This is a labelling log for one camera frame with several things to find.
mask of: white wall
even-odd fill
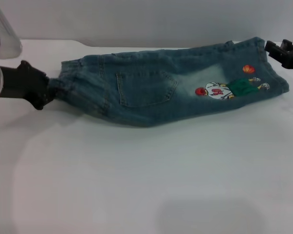
[[[0,7],[22,39],[143,47],[293,40],[293,0],[0,0]]]

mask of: white table surface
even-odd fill
[[[20,58],[61,61],[143,48],[23,40]],[[0,99],[0,234],[293,234],[290,92],[154,128],[88,117],[54,101]]]

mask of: denim fabric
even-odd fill
[[[201,48],[90,55],[63,62],[56,98],[94,116],[156,125],[278,96],[288,83],[253,38]]]

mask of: faded denim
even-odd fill
[[[93,116],[151,126],[278,96],[288,83],[253,38],[201,48],[90,55],[50,80],[56,98]]]

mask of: cartoon embroidery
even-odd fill
[[[245,66],[243,67],[243,71],[244,71],[245,73],[247,73],[247,74],[252,74],[252,73],[255,72],[255,68],[252,67],[251,65],[245,65]]]
[[[267,83],[262,83],[258,87],[252,86],[251,82],[259,82],[260,78],[237,79],[228,84],[218,82],[208,83],[205,88],[197,88],[195,93],[199,96],[209,96],[214,99],[230,99],[233,97],[244,96],[250,93],[256,93],[259,90],[268,90]]]

